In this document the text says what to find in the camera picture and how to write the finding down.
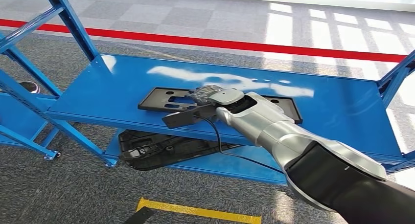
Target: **black cable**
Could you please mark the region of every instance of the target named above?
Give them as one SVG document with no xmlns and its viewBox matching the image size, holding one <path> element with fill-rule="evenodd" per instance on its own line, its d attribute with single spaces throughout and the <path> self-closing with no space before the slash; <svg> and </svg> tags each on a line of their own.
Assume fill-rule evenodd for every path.
<svg viewBox="0 0 415 224">
<path fill-rule="evenodd" d="M 256 163 L 256 164 L 262 165 L 262 166 L 264 166 L 264 167 L 266 167 L 266 168 L 269 168 L 269 169 L 272 169 L 272 170 L 274 170 L 274 171 L 277 171 L 277 172 L 279 172 L 279 173 L 281 173 L 281 174 L 284 174 L 281 170 L 276 169 L 276 168 L 274 168 L 274 167 L 271 167 L 271 166 L 269 166 L 269 165 L 263 164 L 263 163 L 258 162 L 258 161 L 256 161 L 256 160 L 249 159 L 249 158 L 247 158 L 247 157 L 243 157 L 243 156 L 236 155 L 236 154 L 232 154 L 232 153 L 223 152 L 223 151 L 222 151 L 222 140 L 221 140 L 221 138 L 220 138 L 220 134 L 219 134 L 219 131 L 218 131 L 218 128 L 216 127 L 216 125 L 215 125 L 215 124 L 214 124 L 211 120 L 209 120 L 209 119 L 207 119 L 207 118 L 205 118 L 205 117 L 202 117 L 202 116 L 197 116 L 197 115 L 196 115 L 195 117 L 196 117 L 196 118 L 200 118 L 200 119 L 202 119 L 202 120 L 206 121 L 206 122 L 207 122 L 207 123 L 209 123 L 209 124 L 212 126 L 212 128 L 215 130 L 215 132 L 216 132 L 216 136 L 217 136 L 218 145 L 219 145 L 219 151 L 220 151 L 220 153 L 222 153 L 222 154 L 224 154 L 224 155 L 228 155 L 228 156 L 233 156 L 233 157 L 238 157 L 238 158 L 241 158 L 241 159 L 245 159 L 245 160 L 247 160 L 247 161 L 250 161 L 250 162 L 253 162 L 253 163 Z"/>
</svg>

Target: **red floor line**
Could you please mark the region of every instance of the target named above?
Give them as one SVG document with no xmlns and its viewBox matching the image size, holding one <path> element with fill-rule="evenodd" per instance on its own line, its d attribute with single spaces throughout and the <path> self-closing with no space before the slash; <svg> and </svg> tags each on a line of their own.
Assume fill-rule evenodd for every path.
<svg viewBox="0 0 415 224">
<path fill-rule="evenodd" d="M 21 27 L 25 23 L 26 22 L 24 21 L 0 19 L 0 26 Z M 38 30 L 69 33 L 68 28 L 66 26 L 56 25 L 56 24 L 44 24 L 40 26 Z M 336 49 L 319 49 L 319 48 L 298 47 L 298 46 L 288 46 L 288 45 L 269 45 L 269 44 L 259 44 L 259 43 L 249 43 L 249 42 L 223 41 L 223 40 L 204 39 L 204 38 L 179 37 L 179 36 L 168 36 L 168 35 L 139 33 L 139 32 L 115 31 L 115 30 L 106 30 L 106 29 L 97 29 L 97 28 L 86 28 L 86 31 L 91 36 L 100 36 L 100 37 L 122 38 L 122 39 L 129 39 L 129 40 L 149 41 L 149 42 L 162 42 L 162 43 L 172 43 L 172 44 L 181 44 L 181 45 L 197 45 L 197 46 L 208 46 L 208 47 L 216 47 L 216 48 L 252 50 L 252 51 L 297 54 L 297 55 L 308 55 L 308 56 L 331 57 L 331 58 L 342 58 L 342 59 L 359 59 L 359 60 L 371 60 L 371 61 L 381 61 L 381 62 L 400 62 L 406 56 L 406 55 L 401 55 L 401 54 L 382 54 L 382 53 L 372 53 L 372 52 L 358 52 L 358 51 L 347 51 L 347 50 L 336 50 Z"/>
</svg>

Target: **black arm cover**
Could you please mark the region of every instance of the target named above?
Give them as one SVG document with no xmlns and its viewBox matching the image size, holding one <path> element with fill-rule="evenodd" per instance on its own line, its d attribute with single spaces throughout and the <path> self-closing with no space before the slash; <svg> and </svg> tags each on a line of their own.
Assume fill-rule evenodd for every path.
<svg viewBox="0 0 415 224">
<path fill-rule="evenodd" d="M 303 192 L 350 224 L 415 223 L 415 191 L 363 173 L 316 142 L 286 171 Z"/>
</svg>

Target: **blue metal shelf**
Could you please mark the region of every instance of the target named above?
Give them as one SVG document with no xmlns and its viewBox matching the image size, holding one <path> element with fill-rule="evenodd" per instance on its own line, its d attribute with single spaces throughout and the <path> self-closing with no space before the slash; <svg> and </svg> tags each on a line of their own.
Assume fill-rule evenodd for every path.
<svg viewBox="0 0 415 224">
<path fill-rule="evenodd" d="M 293 97 L 304 119 L 302 126 L 309 131 L 354 147 L 383 163 L 388 173 L 415 167 L 415 152 L 405 155 L 401 153 L 385 111 L 404 78 L 415 70 L 415 51 L 379 81 L 123 55 L 100 55 L 68 0 L 49 2 L 52 4 L 49 10 L 0 40 L 0 54 L 6 54 L 22 65 L 55 95 L 56 101 L 51 105 L 49 100 L 45 103 L 43 98 L 28 93 L 1 70 L 0 88 L 23 103 L 39 118 L 68 134 L 109 167 L 113 167 L 118 159 L 117 134 L 121 130 L 103 151 L 65 120 L 216 140 L 213 129 L 206 122 L 168 129 L 161 120 L 166 113 L 137 109 L 138 102 L 153 87 L 193 89 L 209 84 L 237 88 L 245 92 L 255 91 L 263 95 Z M 62 94 L 13 46 L 54 15 L 61 17 L 91 62 Z M 11 110 L 13 104 L 6 105 L 3 107 Z M 17 121 L 10 121 L 8 124 L 9 127 L 17 127 L 17 130 L 32 139 L 44 125 L 44 121 L 39 119 L 34 122 L 33 127 L 19 125 Z M 223 123 L 217 122 L 216 125 L 223 141 L 251 144 Z M 0 130 L 9 132 L 2 125 Z M 53 136 L 48 137 L 45 144 L 52 138 Z M 262 148 L 242 146 L 232 150 L 234 153 L 276 166 L 271 156 Z M 277 183 L 285 181 L 282 175 L 266 168 L 221 154 L 183 161 L 173 167 L 235 178 Z"/>
<path fill-rule="evenodd" d="M 405 160 L 378 86 L 368 80 L 102 55 L 86 67 L 47 114 L 63 120 L 214 140 L 207 123 L 168 129 L 161 120 L 166 113 L 137 109 L 153 87 L 192 89 L 207 84 L 293 97 L 304 119 L 302 126 L 309 131 L 342 141 L 382 163 Z M 217 126 L 223 141 L 251 144 L 225 124 L 218 122 Z M 200 158 L 197 163 L 209 161 Z M 241 163 L 252 166 L 248 161 Z"/>
</svg>

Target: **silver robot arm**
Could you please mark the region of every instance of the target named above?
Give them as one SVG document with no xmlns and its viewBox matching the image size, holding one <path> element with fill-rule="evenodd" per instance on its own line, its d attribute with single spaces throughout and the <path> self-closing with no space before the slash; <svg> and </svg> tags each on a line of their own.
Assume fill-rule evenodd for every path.
<svg viewBox="0 0 415 224">
<path fill-rule="evenodd" d="M 370 157 L 294 124 L 257 93 L 228 89 L 209 99 L 220 120 L 274 157 L 289 187 L 310 205 L 337 211 L 350 223 L 414 222 L 415 192 L 387 181 L 384 167 Z M 391 205 L 396 215 L 385 210 Z"/>
</svg>

